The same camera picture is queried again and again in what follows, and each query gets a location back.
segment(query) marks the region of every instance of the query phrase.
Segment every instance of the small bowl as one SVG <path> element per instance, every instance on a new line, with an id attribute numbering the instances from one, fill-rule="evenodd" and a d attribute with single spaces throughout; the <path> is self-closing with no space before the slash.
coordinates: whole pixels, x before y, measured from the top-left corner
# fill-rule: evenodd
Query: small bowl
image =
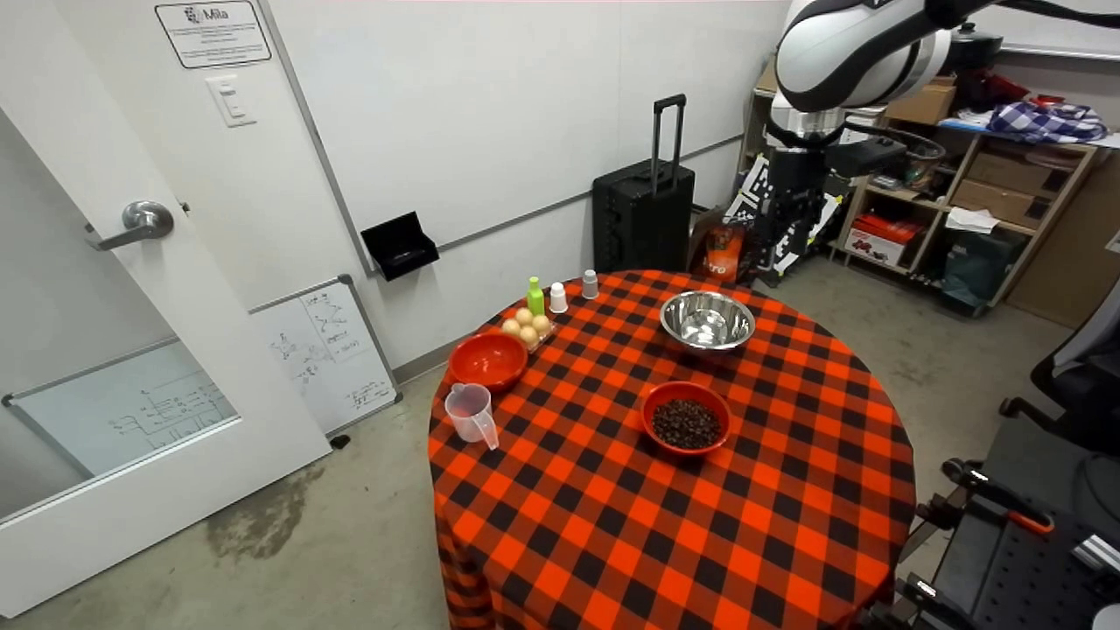
<path id="1" fill-rule="evenodd" d="M 684 443 L 666 441 L 666 437 L 654 432 L 659 408 L 669 407 L 669 401 L 676 401 L 676 400 L 698 401 L 698 407 L 704 407 L 704 408 L 715 415 L 718 437 L 715 437 L 711 443 L 704 443 L 704 448 L 684 448 Z M 701 460 L 701 456 L 711 456 L 711 450 L 718 450 L 722 443 L 729 443 L 733 408 L 729 408 L 729 401 L 724 401 L 718 393 L 711 393 L 711 388 L 704 388 L 704 385 L 698 385 L 698 381 L 666 381 L 666 385 L 654 385 L 654 388 L 645 395 L 645 401 L 641 401 L 641 427 L 645 427 L 645 435 L 649 435 L 659 448 L 666 448 L 666 450 L 672 450 L 672 456 L 684 456 L 684 460 Z"/>
<path id="2" fill-rule="evenodd" d="M 524 365 L 524 348 L 496 328 L 463 341 L 448 360 L 454 381 L 480 381 L 491 393 L 516 385 Z"/>
<path id="3" fill-rule="evenodd" d="M 755 334 L 755 314 L 715 289 L 684 289 L 661 304 L 661 328 L 701 353 L 724 353 Z"/>

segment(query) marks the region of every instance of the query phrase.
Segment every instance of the red checkered tablecloth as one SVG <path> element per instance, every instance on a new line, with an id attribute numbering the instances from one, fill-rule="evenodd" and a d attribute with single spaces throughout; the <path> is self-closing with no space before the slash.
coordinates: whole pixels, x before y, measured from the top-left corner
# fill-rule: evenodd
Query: red checkered tablecloth
<path id="1" fill-rule="evenodd" d="M 659 327 L 684 272 L 601 272 L 601 294 L 494 400 L 501 450 L 431 407 L 431 476 L 453 625 L 831 625 L 886 583 L 914 514 L 902 425 L 869 369 L 752 289 L 755 335 L 724 357 Z M 701 381 L 733 441 L 676 462 L 641 437 L 641 395 Z"/>

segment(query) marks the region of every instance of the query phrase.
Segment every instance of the metal bowl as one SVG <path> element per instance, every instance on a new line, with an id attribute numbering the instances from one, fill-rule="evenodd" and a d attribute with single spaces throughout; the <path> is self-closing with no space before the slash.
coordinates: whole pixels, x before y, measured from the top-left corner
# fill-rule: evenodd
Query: metal bowl
<path id="1" fill-rule="evenodd" d="M 711 289 L 684 289 L 661 304 L 661 328 L 691 349 L 734 349 L 755 334 L 755 314 Z"/>

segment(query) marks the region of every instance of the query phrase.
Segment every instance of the red bowl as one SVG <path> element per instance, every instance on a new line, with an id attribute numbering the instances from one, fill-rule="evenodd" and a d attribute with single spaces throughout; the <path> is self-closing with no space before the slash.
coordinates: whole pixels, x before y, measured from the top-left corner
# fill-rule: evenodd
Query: red bowl
<path id="1" fill-rule="evenodd" d="M 529 353 L 516 335 L 488 328 L 459 342 L 448 365 L 454 381 L 480 381 L 501 393 L 521 379 Z"/>
<path id="2" fill-rule="evenodd" d="M 704 443 L 704 448 L 684 448 L 684 443 L 666 441 L 666 437 L 654 432 L 659 408 L 669 407 L 669 401 L 676 401 L 676 400 L 698 401 L 698 407 L 704 407 L 704 408 L 715 415 L 718 437 L 715 437 L 711 443 Z M 724 401 L 718 393 L 711 393 L 711 388 L 704 388 L 704 385 L 698 385 L 698 381 L 666 381 L 666 385 L 654 385 L 654 388 L 645 395 L 645 401 L 641 401 L 641 427 L 645 427 L 645 435 L 649 435 L 659 448 L 666 448 L 666 450 L 672 450 L 672 456 L 684 456 L 684 460 L 698 460 L 698 456 L 718 450 L 718 448 L 729 441 L 729 425 L 733 425 L 729 401 Z"/>

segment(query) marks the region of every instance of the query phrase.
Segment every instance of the concrete floor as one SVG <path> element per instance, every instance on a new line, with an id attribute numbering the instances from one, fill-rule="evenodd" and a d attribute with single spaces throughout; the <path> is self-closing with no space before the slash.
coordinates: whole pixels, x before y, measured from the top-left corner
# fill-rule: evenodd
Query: concrete floor
<path id="1" fill-rule="evenodd" d="M 881 379 L 918 450 L 922 497 L 950 486 L 943 460 L 986 450 L 1000 395 L 1034 393 L 1025 371 L 1067 335 L 1016 308 L 963 317 L 901 276 L 831 258 L 763 289 Z M 349 448 L 0 630 L 448 625 L 424 460 L 440 371 L 402 381 L 402 401 L 354 425 Z M 943 542 L 914 553 L 910 570 L 930 575 Z"/>

